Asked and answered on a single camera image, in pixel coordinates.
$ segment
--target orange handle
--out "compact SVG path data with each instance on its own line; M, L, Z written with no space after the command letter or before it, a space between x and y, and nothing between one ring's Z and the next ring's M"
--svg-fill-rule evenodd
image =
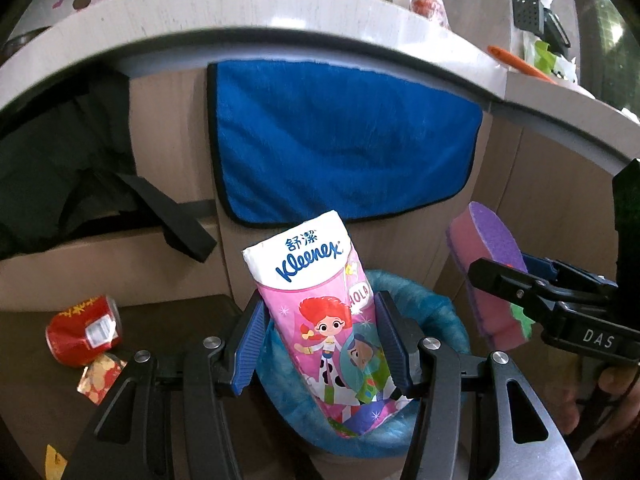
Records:
M518 56L514 56L508 50L504 50L503 48L495 45L489 45L487 50L489 51L489 54L495 57L495 59L509 66L513 66L516 70L519 70L523 74L532 75L533 77L537 77L549 83L553 83L554 85L558 84L547 74L542 72L542 70L538 70L536 67L530 65L523 59L520 59Z

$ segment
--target black strap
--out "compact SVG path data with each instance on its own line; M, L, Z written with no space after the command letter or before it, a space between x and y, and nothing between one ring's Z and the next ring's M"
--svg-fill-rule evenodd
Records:
M206 261L217 242L194 217L187 215L146 178L122 173L117 175L148 211L158 218L164 240L170 247L200 263Z

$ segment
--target screw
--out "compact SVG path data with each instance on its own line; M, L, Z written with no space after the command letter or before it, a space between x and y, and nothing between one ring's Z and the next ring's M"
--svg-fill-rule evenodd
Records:
M492 359L499 365L505 365L509 362L509 356L504 352L494 352Z
M220 345L222 345L222 339L212 335L210 337L205 338L202 344L204 345L204 348L209 348L213 350L215 348L218 348Z
M440 341L434 337L425 337L422 340L422 344L425 345L429 350L437 350L440 348Z
M133 356L137 363L146 363L151 359L151 352L149 350L139 350Z

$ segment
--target chinese characters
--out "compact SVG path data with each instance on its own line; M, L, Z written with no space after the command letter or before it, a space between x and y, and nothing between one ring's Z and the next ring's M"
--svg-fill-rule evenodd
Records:
M285 241L285 245L287 246L287 249L289 251L295 251L296 249L299 249L300 247L302 247L303 245L302 242L304 242L305 245L311 245L317 240L318 240L318 236L316 235L316 232L311 230L311 231L307 231L306 233L302 233L299 236L294 236L293 238L287 238L287 240Z
M63 310L62 312L59 312L58 315L65 316L65 317L80 316L80 314L84 312L84 308L88 307L91 304L94 304L95 300L97 299L98 298L91 298L90 300L83 301L82 303L77 304L76 306L72 306L71 308L68 308L66 310Z

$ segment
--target blue towel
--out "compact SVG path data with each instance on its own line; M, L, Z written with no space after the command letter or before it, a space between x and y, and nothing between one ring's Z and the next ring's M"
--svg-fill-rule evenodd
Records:
M469 353L468 335L449 298L382 270L368 270L366 274L373 290L388 290L400 313L414 318L427 336L437 337L458 352ZM393 418L364 436L338 436L307 391L273 321L268 327L256 369L262 386L280 415L314 446L332 454L356 458L407 453L418 413L418 401L412 401Z
M209 68L222 204L247 225L399 214L456 195L473 163L479 105L387 74L316 62Z

